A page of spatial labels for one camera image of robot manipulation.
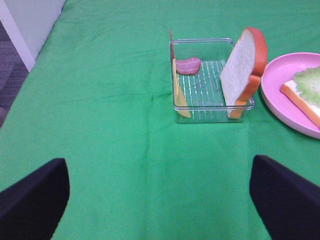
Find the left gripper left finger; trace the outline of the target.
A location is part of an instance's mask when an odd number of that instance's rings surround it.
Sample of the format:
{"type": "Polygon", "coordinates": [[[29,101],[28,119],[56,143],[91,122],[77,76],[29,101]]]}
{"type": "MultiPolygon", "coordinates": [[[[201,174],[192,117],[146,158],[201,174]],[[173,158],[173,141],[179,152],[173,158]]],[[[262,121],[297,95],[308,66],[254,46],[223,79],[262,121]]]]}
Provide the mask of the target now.
{"type": "Polygon", "coordinates": [[[66,160],[55,158],[0,193],[2,240],[50,240],[70,197],[66,160]]]}

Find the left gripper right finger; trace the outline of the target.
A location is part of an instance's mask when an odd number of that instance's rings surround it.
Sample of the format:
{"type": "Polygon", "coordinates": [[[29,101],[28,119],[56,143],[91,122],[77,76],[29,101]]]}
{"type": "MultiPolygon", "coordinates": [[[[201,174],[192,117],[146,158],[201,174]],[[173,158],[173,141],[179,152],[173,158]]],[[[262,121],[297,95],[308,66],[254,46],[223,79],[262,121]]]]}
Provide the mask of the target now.
{"type": "Polygon", "coordinates": [[[266,155],[253,158],[249,193],[273,240],[320,238],[320,188],[266,155]]]}

